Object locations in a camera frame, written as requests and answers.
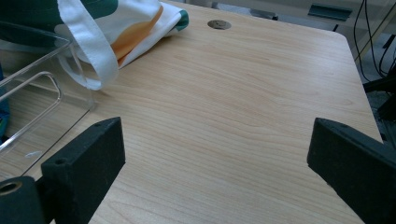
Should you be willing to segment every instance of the black cable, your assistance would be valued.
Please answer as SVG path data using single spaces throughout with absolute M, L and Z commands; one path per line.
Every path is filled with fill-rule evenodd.
M 371 46 L 371 50 L 372 50 L 372 57 L 373 57 L 373 62 L 374 62 L 374 67 L 375 67 L 375 71 L 381 76 L 381 77 L 385 77 L 378 69 L 378 67 L 376 66 L 376 61 L 375 61 L 375 56 L 374 56 L 374 45 L 373 45 L 373 36 L 371 33 L 371 28 L 370 28 L 370 22 L 369 22 L 369 17 L 368 17 L 368 10 L 367 10 L 367 0 L 364 0 L 364 11 L 365 11 L 365 15 L 366 15 L 366 23 L 367 23 L 367 29 L 369 32 L 369 36 L 370 36 L 370 46 Z
M 396 37 L 396 35 L 391 35 L 390 38 L 388 39 L 387 43 L 385 43 L 385 45 L 382 48 L 385 49 L 386 47 L 389 47 L 392 44 L 395 37 Z
M 359 50 L 358 42 L 357 42 L 357 40 L 356 40 L 356 24 L 358 23 L 358 18 L 359 18 L 359 15 L 361 14 L 361 9 L 363 8 L 364 2 L 365 2 L 365 0 L 363 0 L 363 1 L 361 2 L 361 8 L 359 8 L 359 12 L 358 12 L 358 15 L 356 16 L 355 24 L 353 25 L 353 40 L 354 40 L 354 42 L 355 42 L 356 51 L 358 52 L 359 65 L 361 66 L 361 75 L 362 75 L 367 81 L 370 82 L 370 80 L 366 77 L 366 75 L 364 75 L 363 66 L 361 65 L 361 51 Z
M 393 63 L 392 63 L 392 65 L 390 66 L 390 69 L 389 69 L 389 71 L 388 71 L 388 74 L 390 74 L 390 72 L 393 70 L 395 64 L 396 64 L 396 58 L 393 59 Z
M 336 32 L 338 29 L 338 24 L 335 24 L 334 28 L 332 29 L 333 32 Z
M 384 61 L 385 55 L 387 54 L 389 47 L 390 47 L 390 45 L 386 45 L 384 53 L 382 54 L 381 60 L 379 60 L 379 72 L 381 72 L 381 74 L 385 74 L 385 75 L 387 75 L 388 73 L 385 72 L 384 70 L 382 70 L 382 62 Z

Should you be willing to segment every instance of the floor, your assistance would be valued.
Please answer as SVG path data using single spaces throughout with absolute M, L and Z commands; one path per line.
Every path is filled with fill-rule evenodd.
M 176 2 L 184 2 L 183 0 L 174 0 Z M 262 13 L 260 11 L 250 10 L 245 7 L 235 7 L 229 6 L 225 4 L 217 4 L 214 3 L 213 8 L 219 10 L 231 11 L 239 14 L 249 15 L 249 16 L 258 16 L 267 19 L 274 19 L 273 16 L 276 16 L 276 19 L 279 21 L 295 23 L 299 25 L 314 27 L 323 30 L 332 31 L 334 26 L 324 22 L 317 21 L 309 21 L 299 18 L 293 18 L 287 15 L 278 15 L 274 13 Z M 361 58 L 361 66 L 358 63 L 357 68 L 361 74 L 361 82 L 366 83 L 369 80 L 376 80 L 381 78 L 381 76 L 377 73 L 377 69 L 379 69 L 378 65 L 383 57 L 384 49 L 383 46 L 389 40 L 389 34 L 382 34 L 374 43 L 373 50 L 369 50 L 363 58 Z M 381 69 L 388 72 L 390 66 L 394 62 L 396 54 L 396 40 L 392 42 L 387 51 L 386 55 L 383 57 Z M 370 105 L 373 109 L 373 114 L 375 115 L 375 120 L 377 122 L 378 130 L 381 132 L 381 136 L 384 140 L 384 144 L 388 147 L 396 148 L 396 124 L 394 120 L 381 120 L 376 112 L 376 110 L 387 101 L 389 98 L 389 94 L 386 92 L 374 91 L 367 93 L 367 98 L 370 102 Z

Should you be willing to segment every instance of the white tote bag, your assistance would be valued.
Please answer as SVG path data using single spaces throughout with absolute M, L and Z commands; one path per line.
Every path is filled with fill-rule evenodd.
M 97 78 L 82 78 L 66 63 L 64 68 L 76 82 L 96 91 L 161 38 L 187 27 L 189 17 L 158 0 L 0 0 L 0 21 L 72 38 L 77 56 L 92 65 Z

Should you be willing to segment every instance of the light wood tabletop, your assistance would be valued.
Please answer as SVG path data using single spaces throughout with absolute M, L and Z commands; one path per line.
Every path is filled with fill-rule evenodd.
M 64 139 L 122 119 L 126 164 L 92 223 L 361 223 L 306 162 L 317 117 L 381 141 L 346 39 L 171 4 L 189 27 L 95 92 Z

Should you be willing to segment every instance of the metal hole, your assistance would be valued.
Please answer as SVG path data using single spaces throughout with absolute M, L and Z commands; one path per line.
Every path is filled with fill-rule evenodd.
M 9 193 L 15 192 L 21 186 L 22 186 L 22 182 L 21 181 L 6 183 L 6 184 L 0 186 L 0 196 L 7 195 Z
M 57 164 L 57 165 L 62 165 L 62 164 L 64 164 L 65 162 L 66 162 L 66 159 L 65 159 L 65 158 L 62 158 L 62 159 L 56 160 L 56 161 L 55 161 L 55 164 Z
M 231 24 L 229 22 L 220 20 L 209 21 L 207 25 L 216 30 L 227 30 L 231 28 Z

